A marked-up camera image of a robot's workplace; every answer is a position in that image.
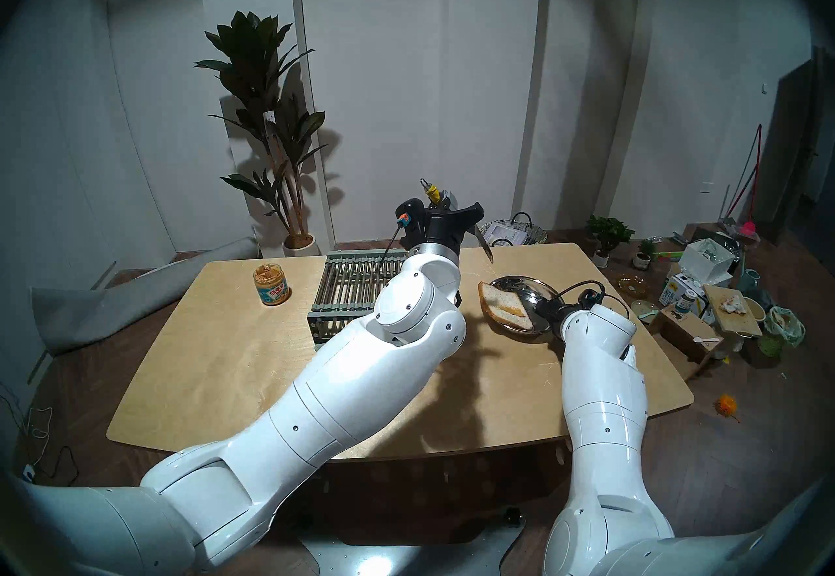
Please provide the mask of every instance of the wooden board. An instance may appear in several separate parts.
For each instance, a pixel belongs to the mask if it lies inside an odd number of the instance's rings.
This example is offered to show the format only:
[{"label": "wooden board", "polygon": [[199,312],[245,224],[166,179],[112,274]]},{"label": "wooden board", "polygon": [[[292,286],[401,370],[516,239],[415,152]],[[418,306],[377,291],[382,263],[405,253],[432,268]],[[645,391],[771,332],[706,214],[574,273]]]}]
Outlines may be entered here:
[{"label": "wooden board", "polygon": [[702,289],[705,291],[705,296],[707,296],[707,300],[711,303],[711,307],[713,307],[716,322],[723,331],[726,333],[747,335],[749,337],[752,335],[762,335],[760,325],[756,323],[754,316],[751,315],[751,311],[747,311],[744,315],[741,313],[726,313],[720,307],[720,304],[725,299],[734,295],[738,295],[741,302],[745,303],[745,300],[742,298],[742,293],[735,288],[719,288],[708,284],[702,286]]},{"label": "wooden board", "polygon": [[[526,274],[557,288],[603,282],[572,243],[461,253],[461,310],[467,339],[420,394],[377,435],[337,459],[469,452],[568,434],[559,356],[552,334],[515,338],[483,315],[478,282]],[[110,422],[108,439],[176,451],[235,434],[268,409],[314,354],[307,311],[324,258],[277,259],[293,290],[263,306],[252,271],[263,261],[207,264],[171,315]],[[582,288],[566,295],[576,299]],[[604,302],[621,309],[613,300]],[[634,314],[630,319],[638,323]],[[634,339],[650,415],[688,406],[693,394],[643,326]]]}]

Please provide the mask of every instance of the orange toy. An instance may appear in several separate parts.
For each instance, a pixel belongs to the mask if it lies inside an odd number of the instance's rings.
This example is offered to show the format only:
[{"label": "orange toy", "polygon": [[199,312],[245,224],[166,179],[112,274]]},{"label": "orange toy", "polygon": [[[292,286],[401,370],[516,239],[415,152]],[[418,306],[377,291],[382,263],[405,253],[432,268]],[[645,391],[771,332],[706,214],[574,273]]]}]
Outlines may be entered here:
[{"label": "orange toy", "polygon": [[716,408],[716,411],[719,412],[724,418],[728,418],[728,416],[734,416],[736,413],[736,401],[734,397],[728,396],[728,394],[722,394],[719,398],[716,399],[716,402],[713,404]]}]

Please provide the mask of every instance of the basket handle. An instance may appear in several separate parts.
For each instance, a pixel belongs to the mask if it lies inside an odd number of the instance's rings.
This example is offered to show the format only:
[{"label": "basket handle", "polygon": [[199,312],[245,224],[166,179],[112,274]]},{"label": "basket handle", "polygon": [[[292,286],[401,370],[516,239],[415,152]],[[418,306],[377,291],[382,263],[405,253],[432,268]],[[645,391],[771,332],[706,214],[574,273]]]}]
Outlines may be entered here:
[{"label": "basket handle", "polygon": [[516,212],[516,214],[513,215],[513,218],[510,219],[510,222],[513,223],[516,220],[516,217],[520,214],[524,214],[526,217],[528,217],[528,226],[534,227],[534,222],[531,220],[530,214],[528,214],[527,212]]}]

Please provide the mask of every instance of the wire rack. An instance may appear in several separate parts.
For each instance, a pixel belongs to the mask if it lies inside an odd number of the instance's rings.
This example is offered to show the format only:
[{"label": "wire rack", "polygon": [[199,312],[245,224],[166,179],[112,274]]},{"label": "wire rack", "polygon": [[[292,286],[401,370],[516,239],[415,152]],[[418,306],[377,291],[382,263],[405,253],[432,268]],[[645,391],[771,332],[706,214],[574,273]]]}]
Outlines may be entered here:
[{"label": "wire rack", "polygon": [[[525,223],[524,221],[517,221],[516,218],[519,215],[524,215],[528,217],[528,222]],[[517,230],[522,230],[522,232],[528,235],[528,238],[525,239],[523,245],[537,245],[537,243],[545,243],[548,239],[548,233],[544,231],[539,225],[534,225],[533,220],[530,217],[530,214],[527,212],[516,212],[510,220],[507,218],[497,218],[494,221],[490,221],[484,225],[479,226],[478,228],[481,230],[481,233],[484,234],[489,229],[489,227],[493,224],[505,225],[507,227],[514,227]],[[496,239],[491,243],[492,246],[495,245],[513,245],[507,239]]]},{"label": "wire rack", "polygon": [[405,250],[389,250],[380,263],[382,254],[382,250],[328,254],[316,299],[307,314],[316,349],[351,320],[373,312],[380,291],[400,272],[406,259]]}]

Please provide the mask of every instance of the white pot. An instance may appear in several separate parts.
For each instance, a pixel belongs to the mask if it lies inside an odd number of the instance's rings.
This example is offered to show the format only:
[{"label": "white pot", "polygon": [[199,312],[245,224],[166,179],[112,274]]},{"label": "white pot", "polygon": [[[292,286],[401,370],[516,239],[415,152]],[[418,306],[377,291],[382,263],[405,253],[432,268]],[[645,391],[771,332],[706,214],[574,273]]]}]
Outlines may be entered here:
[{"label": "white pot", "polygon": [[304,248],[288,248],[285,242],[281,243],[281,249],[284,250],[285,257],[316,257],[319,254],[319,246],[316,245],[316,237],[311,234],[312,241]]},{"label": "white pot", "polygon": [[646,270],[650,267],[650,255],[638,253],[632,258],[632,265],[638,270]]},{"label": "white pot", "polygon": [[607,254],[606,256],[601,257],[599,250],[595,250],[595,255],[591,258],[591,260],[598,268],[605,268],[609,265],[609,255]]}]

